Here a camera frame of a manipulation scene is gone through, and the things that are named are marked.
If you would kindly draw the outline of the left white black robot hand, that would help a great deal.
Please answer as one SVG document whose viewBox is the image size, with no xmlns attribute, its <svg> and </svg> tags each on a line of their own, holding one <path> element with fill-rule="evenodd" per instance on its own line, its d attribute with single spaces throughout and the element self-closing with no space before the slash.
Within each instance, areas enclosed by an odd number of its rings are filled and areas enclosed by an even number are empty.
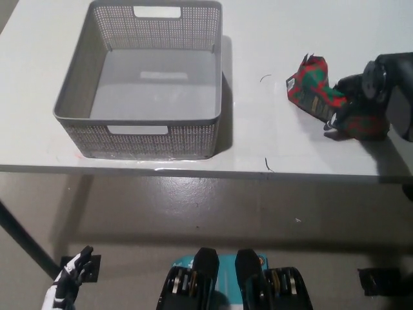
<svg viewBox="0 0 413 310">
<path fill-rule="evenodd" d="M 93 269 L 93 250 L 92 246 L 87 245 L 61 269 L 46 291 L 41 310 L 76 308 L 79 288 Z"/>
</svg>

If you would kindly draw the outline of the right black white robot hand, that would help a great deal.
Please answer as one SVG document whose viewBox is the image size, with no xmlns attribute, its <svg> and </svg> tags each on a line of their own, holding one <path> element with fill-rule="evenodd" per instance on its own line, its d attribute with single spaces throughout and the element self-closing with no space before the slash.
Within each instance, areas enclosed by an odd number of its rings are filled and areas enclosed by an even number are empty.
<svg viewBox="0 0 413 310">
<path fill-rule="evenodd" d="M 345 96 L 346 102 L 325 123 L 325 132 L 341 131 L 364 140 L 387 135 L 385 111 L 390 91 L 383 64 L 368 62 L 363 73 L 340 79 L 334 89 Z"/>
</svg>

